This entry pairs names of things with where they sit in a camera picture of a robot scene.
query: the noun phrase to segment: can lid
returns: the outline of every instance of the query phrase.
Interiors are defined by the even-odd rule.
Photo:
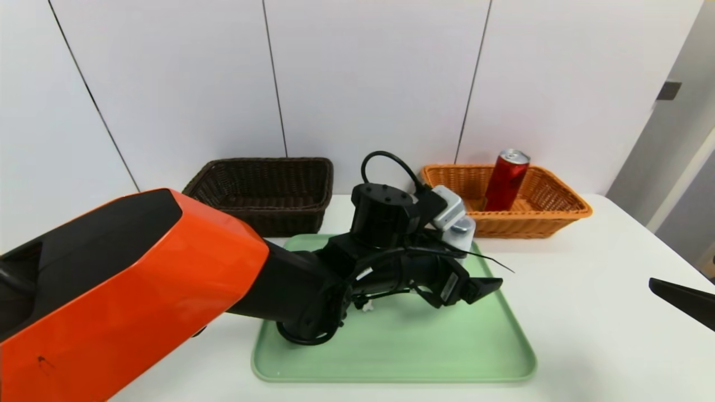
[[[513,148],[505,149],[502,152],[499,152],[499,157],[502,157],[515,165],[524,165],[531,161],[531,158],[527,154]]]
[[[474,219],[468,216],[463,216],[457,222],[454,222],[454,225],[452,225],[449,230],[451,232],[463,235],[465,233],[470,232],[476,225],[477,222],[475,222]]]

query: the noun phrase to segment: white table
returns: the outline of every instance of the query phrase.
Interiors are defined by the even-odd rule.
[[[715,287],[611,201],[584,198],[593,217],[550,239],[478,240],[517,272],[491,265],[536,352],[525,383],[265,383],[250,368],[260,321],[223,314],[112,400],[715,401],[715,333],[652,294],[648,279]],[[349,196],[333,196],[321,232],[348,231],[352,211]]]

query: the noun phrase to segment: orange wicker basket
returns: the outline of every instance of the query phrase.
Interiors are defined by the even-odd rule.
[[[532,166],[509,211],[481,212],[494,165],[428,165],[422,177],[430,186],[444,185],[464,200],[467,215],[477,221],[476,237],[536,239],[593,213],[571,188],[553,173]]]

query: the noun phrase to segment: black cable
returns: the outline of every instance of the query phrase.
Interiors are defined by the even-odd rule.
[[[458,249],[457,247],[455,247],[455,246],[449,244],[448,242],[446,242],[446,241],[444,241],[444,240],[442,240],[442,239],[440,239],[440,238],[437,238],[437,237],[434,236],[432,233],[425,232],[425,234],[426,234],[427,236],[431,237],[433,240],[439,242],[441,245],[445,246],[447,249],[452,250],[452,251],[455,252],[455,253],[463,253],[463,254],[465,254],[465,255],[469,254],[469,255],[474,255],[474,256],[476,256],[476,257],[484,258],[484,259],[486,259],[486,260],[490,260],[490,261],[493,261],[493,262],[499,264],[499,266],[501,266],[502,268],[505,268],[506,270],[511,271],[512,273],[516,273],[516,272],[514,272],[514,270],[512,270],[511,268],[509,268],[509,267],[507,267],[506,265],[500,263],[499,261],[495,260],[495,259],[492,258],[492,257],[487,257],[486,255],[481,255],[481,254],[477,254],[477,253],[472,253],[471,251],[460,250],[460,249]]]
[[[410,289],[402,289],[402,290],[391,290],[389,292],[384,292],[384,293],[378,293],[375,295],[357,295],[355,296],[354,301],[367,301],[367,300],[374,300],[374,299],[379,299],[379,298],[386,298],[391,295],[399,295],[401,293],[409,293],[411,292]]]
[[[425,185],[420,182],[420,180],[417,178],[417,176],[412,171],[412,169],[410,169],[410,167],[402,159],[400,159],[396,155],[391,154],[387,151],[374,151],[374,152],[369,153],[365,157],[365,159],[363,159],[363,164],[360,166],[360,174],[363,176],[363,182],[366,182],[366,183],[370,182],[368,180],[368,175],[365,174],[365,168],[368,165],[368,161],[370,159],[372,159],[373,157],[377,157],[377,156],[388,157],[388,158],[392,159],[393,161],[397,162],[397,164],[400,165],[407,172],[408,175],[410,175],[410,179],[412,179],[412,181],[415,183],[416,192],[422,192],[425,190]]]
[[[293,335],[291,335],[288,331],[285,330],[285,327],[283,326],[283,323],[276,323],[275,324],[276,328],[278,328],[278,333],[288,340],[289,342],[296,343],[298,345],[303,345],[303,346],[316,346],[316,345],[322,345],[323,343],[328,342],[333,335],[337,332],[337,328],[335,330],[331,330],[329,333],[326,333],[323,336],[320,336],[316,339],[302,339],[302,338],[297,338]]]

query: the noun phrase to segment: red can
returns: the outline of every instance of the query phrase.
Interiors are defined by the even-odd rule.
[[[524,181],[531,158],[516,149],[499,152],[489,179],[485,211],[509,211]]]

